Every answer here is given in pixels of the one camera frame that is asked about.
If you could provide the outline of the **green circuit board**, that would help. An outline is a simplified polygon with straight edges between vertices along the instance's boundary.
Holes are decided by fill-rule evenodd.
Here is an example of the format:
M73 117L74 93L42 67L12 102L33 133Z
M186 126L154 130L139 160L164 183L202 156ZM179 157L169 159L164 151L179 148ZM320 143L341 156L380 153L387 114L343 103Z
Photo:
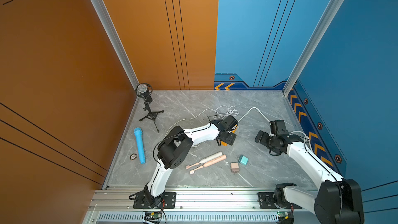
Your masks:
M144 224L160 224L163 218L162 212L145 212L143 223Z
M294 224L294 215L292 212L279 212L276 224Z

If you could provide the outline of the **black microphone on tripod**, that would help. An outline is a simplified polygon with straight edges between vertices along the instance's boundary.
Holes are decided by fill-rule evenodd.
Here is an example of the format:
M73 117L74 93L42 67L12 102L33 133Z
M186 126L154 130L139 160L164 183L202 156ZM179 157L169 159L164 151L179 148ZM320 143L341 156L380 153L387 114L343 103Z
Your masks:
M143 118L140 119L140 122L142 122L144 119L149 119L154 123L154 126L156 128L156 131L159 133L160 130L157 127L156 124L156 119L158 114L164 113L164 110L161 111L152 111L150 108L150 104L153 102L152 99L152 93L153 93L153 87L148 84L148 83L141 83L137 85L135 89L136 95L144 100L144 111L147 111L148 114L144 116Z

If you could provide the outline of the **orange power strip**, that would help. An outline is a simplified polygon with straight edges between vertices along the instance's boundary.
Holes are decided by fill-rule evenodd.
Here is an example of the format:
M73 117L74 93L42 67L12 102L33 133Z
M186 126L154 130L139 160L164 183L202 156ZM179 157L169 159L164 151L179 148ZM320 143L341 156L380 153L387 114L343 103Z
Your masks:
M233 145L235 142L235 139L237 135L235 134L236 129L238 128L238 125L235 125L231 130L229 131L221 131L219 135L216 138L218 146L227 146L227 145Z

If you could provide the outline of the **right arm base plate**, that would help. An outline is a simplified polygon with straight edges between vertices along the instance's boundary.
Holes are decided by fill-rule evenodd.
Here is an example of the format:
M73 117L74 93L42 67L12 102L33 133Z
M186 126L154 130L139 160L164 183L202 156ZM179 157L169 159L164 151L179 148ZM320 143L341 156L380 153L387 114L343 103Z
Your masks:
M278 205L274 196L275 194L273 192L259 192L258 200L260 209L290 209L288 205Z

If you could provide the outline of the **aluminium rail frame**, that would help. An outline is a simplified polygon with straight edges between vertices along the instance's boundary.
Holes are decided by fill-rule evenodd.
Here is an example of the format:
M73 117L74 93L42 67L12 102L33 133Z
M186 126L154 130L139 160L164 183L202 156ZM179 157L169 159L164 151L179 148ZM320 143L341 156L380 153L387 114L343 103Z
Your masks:
M299 206L292 209L260 209L258 193L264 188L174 187L174 209L134 209L129 196L137 187L97 190L84 217L84 224L143 224L145 212L162 212L161 224L276 224L279 212L292 212L295 224L316 224L317 217Z

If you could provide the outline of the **pink electric toothbrush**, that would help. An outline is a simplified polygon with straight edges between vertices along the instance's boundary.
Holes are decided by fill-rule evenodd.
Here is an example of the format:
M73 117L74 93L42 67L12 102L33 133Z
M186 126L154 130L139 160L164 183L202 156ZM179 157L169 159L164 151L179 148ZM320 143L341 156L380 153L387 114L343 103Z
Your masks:
M214 159L212 159L212 160L210 160L210 161L208 161L208 162L205 162L203 165L199 166L198 168L196 168L196 169L194 169L194 170L191 170L191 171L190 171L190 174L194 174L194 172L195 172L196 170L199 170L199 169L202 169L202 168L206 168L206 167L210 167L210 166L212 166L212 165L214 165L214 164L216 164L216 163L219 163L219 162L225 160L226 158L227 158L226 155L222 155L222 156L219 156L219 157L217 157L217 158L214 158Z

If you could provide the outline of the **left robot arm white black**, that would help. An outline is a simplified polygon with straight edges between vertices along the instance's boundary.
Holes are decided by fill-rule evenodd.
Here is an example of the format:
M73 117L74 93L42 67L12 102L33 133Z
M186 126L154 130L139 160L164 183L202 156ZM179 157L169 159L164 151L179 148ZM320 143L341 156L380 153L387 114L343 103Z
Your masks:
M193 129L175 126L157 146L157 166L151 180L144 186L146 202L158 206L165 192L165 186L173 170L180 166L193 146L207 141L233 145L238 121L231 115L211 120L208 124Z

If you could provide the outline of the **teal charger adapter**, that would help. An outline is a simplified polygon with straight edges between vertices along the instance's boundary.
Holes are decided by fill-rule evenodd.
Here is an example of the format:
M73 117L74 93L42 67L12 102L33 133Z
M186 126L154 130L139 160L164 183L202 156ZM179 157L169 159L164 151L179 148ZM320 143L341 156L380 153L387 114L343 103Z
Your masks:
M239 162L240 164L242 164L242 165L247 165L247 163L248 163L248 158L247 158L246 156L244 156L244 155L240 155L240 156L239 156L239 159L238 159L238 162Z

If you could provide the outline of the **small round brown object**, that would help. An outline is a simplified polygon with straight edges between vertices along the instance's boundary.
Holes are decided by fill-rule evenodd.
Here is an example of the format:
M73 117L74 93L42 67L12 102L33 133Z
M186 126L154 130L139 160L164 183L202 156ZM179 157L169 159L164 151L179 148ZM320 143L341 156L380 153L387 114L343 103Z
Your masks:
M135 154L135 153L131 154L131 155L130 155L130 159L131 159L131 160L137 159L137 154Z

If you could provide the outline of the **white electric toothbrush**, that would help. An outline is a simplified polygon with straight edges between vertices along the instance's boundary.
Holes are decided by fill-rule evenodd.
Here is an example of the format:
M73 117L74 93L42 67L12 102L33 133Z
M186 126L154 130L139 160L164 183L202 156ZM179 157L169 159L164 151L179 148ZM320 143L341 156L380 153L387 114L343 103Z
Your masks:
M220 157L220 156L222 156L222 155L223 155L222 152L217 152L217 153L215 153L215 154L213 154L213 155L210 155L210 156L208 156L208 157L206 157L206 158L200 160L199 162L197 162L197 163L195 163L195 164L193 164L193 165L186 166L186 169L192 168L192 167L194 167L194 166L198 166L199 164L205 164L206 162L211 161L211 160L213 160L213 159L215 159L215 158L218 158L218 157Z

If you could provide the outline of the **blue handheld microphone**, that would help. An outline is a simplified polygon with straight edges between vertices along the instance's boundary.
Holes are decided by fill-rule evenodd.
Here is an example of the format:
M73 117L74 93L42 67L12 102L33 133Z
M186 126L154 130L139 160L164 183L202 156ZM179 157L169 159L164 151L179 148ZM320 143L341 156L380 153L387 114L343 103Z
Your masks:
M134 136L137 143L138 157L141 164L146 163L144 143L143 143L143 131L140 127L134 129Z

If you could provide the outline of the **right green circuit board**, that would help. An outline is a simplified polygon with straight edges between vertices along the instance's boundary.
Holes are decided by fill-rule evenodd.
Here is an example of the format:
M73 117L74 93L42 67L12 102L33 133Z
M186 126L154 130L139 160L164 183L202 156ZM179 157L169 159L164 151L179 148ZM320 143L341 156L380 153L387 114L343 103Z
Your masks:
M276 224L294 224L294 215L292 212L279 212Z

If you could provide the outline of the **left green circuit board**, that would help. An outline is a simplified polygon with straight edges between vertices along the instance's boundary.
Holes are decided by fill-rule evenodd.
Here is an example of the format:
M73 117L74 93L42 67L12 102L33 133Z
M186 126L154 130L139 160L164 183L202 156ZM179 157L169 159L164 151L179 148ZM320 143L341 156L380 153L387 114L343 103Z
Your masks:
M145 212L143 223L144 224L160 224L163 218L162 212Z

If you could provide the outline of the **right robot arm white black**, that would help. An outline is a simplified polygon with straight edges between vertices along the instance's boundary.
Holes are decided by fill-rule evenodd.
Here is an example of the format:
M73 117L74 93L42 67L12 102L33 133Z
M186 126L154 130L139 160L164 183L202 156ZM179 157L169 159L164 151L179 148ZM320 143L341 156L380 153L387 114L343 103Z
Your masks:
M365 222L361 188L345 179L319 159L309 147L309 139L290 133L283 120L269 123L270 133L259 131L255 142L268 148L272 156L288 155L311 178L318 192L294 183L277 184L274 194L260 202L261 207L292 209L299 206L313 213L321 224L362 224Z

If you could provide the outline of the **pink charger adapter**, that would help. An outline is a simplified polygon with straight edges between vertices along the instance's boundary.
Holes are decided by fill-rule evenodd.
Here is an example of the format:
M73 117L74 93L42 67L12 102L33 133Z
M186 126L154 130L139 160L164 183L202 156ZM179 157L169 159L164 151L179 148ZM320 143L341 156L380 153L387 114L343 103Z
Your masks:
M230 166L231 166L232 173L238 173L240 171L238 162L232 162L232 163L230 163Z

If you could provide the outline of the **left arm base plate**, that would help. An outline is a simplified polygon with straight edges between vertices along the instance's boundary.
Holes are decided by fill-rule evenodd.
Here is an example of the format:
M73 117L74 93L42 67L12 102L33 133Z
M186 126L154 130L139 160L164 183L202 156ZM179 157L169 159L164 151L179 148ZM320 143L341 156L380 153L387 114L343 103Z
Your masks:
M174 209L176 203L175 192L164 192L162 195L150 201L143 191L139 191L129 196L129 200L133 201L134 209L145 208L161 208L161 209Z

